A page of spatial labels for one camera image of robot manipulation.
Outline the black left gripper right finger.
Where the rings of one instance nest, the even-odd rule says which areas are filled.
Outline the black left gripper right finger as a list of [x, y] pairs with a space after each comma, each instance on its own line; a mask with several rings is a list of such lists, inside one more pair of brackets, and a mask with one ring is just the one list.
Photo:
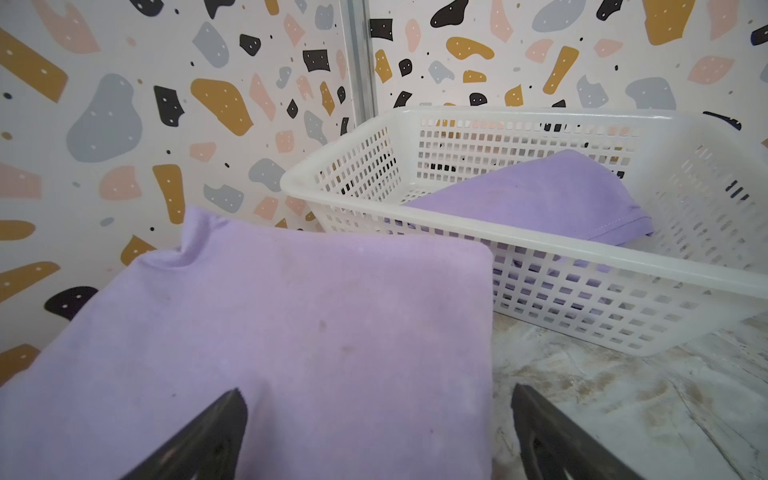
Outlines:
[[528, 479], [641, 479], [532, 386], [514, 387], [511, 410]]

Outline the purple SHINE t-shirt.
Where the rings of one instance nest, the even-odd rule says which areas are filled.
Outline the purple SHINE t-shirt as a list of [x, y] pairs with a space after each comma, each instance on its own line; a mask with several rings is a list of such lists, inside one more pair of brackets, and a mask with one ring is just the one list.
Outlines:
[[445, 187], [408, 207], [622, 247], [654, 233], [619, 178], [574, 150]]

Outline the folded purple t-shirt on stack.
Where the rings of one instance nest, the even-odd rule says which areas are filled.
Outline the folded purple t-shirt on stack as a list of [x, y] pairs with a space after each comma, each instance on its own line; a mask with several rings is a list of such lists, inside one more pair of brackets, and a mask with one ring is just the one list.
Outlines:
[[117, 479], [237, 390], [239, 479], [487, 479], [492, 255], [188, 210], [1, 390], [5, 479]]

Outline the left corner aluminium post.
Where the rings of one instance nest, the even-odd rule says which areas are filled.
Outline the left corner aluminium post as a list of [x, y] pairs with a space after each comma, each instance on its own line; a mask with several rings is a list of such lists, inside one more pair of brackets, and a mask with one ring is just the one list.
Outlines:
[[340, 17], [343, 23], [355, 122], [361, 125], [377, 115], [368, 2], [341, 0]]

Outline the white plastic laundry basket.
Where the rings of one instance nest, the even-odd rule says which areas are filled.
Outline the white plastic laundry basket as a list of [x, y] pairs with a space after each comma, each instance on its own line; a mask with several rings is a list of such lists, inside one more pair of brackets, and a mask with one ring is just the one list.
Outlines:
[[620, 352], [767, 309], [767, 151], [702, 116], [397, 108], [281, 187], [329, 231], [481, 242], [497, 312]]

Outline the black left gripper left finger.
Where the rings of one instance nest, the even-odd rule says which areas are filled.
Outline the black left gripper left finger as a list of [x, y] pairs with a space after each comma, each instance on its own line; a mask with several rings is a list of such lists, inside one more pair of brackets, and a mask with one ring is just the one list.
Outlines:
[[241, 392], [222, 394], [142, 463], [127, 479], [232, 479], [248, 421]]

